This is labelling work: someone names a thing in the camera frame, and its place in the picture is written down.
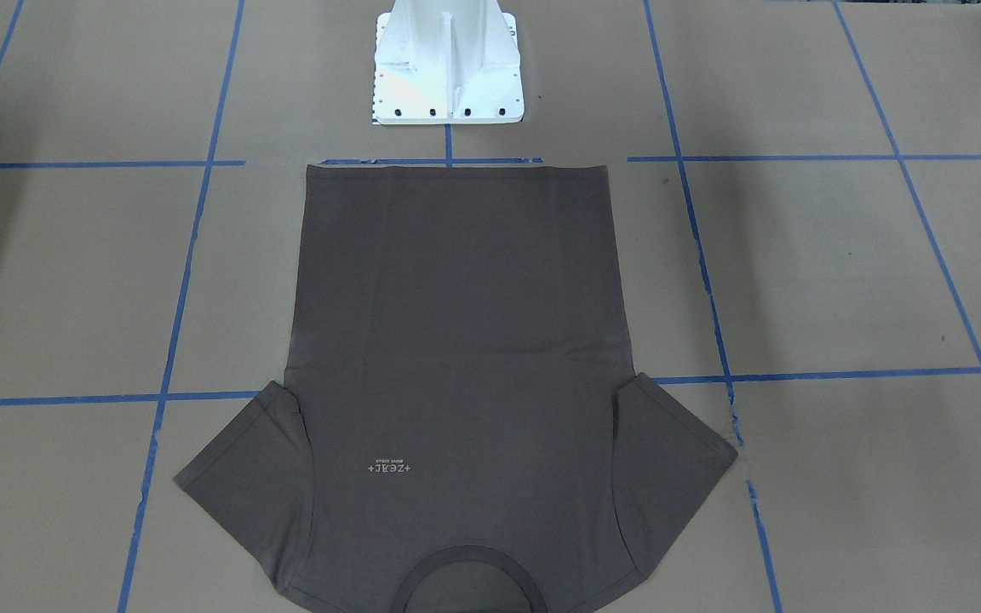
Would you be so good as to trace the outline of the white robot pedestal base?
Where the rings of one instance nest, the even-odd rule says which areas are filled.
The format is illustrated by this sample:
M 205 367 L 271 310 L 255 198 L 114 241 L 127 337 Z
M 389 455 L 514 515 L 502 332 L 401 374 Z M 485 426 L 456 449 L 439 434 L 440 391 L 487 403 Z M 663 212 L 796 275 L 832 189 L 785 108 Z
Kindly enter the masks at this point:
M 397 1 L 377 16 L 375 35 L 374 123 L 523 120 L 517 20 L 497 1 Z

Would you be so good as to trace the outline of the brown t-shirt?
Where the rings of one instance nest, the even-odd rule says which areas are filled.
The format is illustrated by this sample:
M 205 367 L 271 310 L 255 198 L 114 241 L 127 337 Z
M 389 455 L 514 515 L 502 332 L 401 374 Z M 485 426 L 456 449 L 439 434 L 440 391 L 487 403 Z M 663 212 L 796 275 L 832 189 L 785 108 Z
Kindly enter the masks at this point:
M 594 612 L 738 454 L 638 372 L 592 168 L 305 171 L 270 381 L 176 475 L 312 612 Z

